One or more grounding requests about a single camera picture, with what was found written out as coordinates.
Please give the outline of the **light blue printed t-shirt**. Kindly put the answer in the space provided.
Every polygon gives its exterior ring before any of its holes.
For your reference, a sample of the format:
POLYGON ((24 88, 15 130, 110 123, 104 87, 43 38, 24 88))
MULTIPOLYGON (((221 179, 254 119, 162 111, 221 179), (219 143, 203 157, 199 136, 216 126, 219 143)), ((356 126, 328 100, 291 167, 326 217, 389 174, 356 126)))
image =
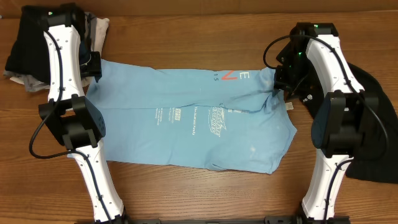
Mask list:
POLYGON ((86 95, 104 117, 109 161, 271 174, 297 131, 273 69, 101 66, 86 95))

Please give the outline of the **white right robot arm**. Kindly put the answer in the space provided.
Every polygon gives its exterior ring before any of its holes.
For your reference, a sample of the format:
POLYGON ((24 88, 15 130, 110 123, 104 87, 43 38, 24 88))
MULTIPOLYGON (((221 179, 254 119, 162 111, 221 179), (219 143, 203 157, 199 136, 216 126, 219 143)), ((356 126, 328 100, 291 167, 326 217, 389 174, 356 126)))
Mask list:
POLYGON ((311 138, 316 162, 298 214, 267 217, 265 223, 349 223, 336 217, 334 205, 349 165, 373 139, 388 145, 376 114, 378 97, 356 80, 341 51, 332 23, 299 22, 286 35, 288 44, 277 56, 274 91, 300 98, 313 116, 311 138))

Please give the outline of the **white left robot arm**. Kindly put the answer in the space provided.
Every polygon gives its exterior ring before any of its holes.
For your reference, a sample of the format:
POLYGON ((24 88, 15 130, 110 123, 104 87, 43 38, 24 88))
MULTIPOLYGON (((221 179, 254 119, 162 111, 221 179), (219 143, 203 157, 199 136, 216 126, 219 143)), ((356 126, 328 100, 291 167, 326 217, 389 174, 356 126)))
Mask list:
POLYGON ((42 122, 64 154, 74 158, 91 198, 95 223, 127 223, 123 201, 104 158, 106 127, 101 112, 85 96, 81 79, 99 80, 101 59, 90 47, 90 20, 74 3, 40 10, 49 53, 48 102, 39 105, 42 122))

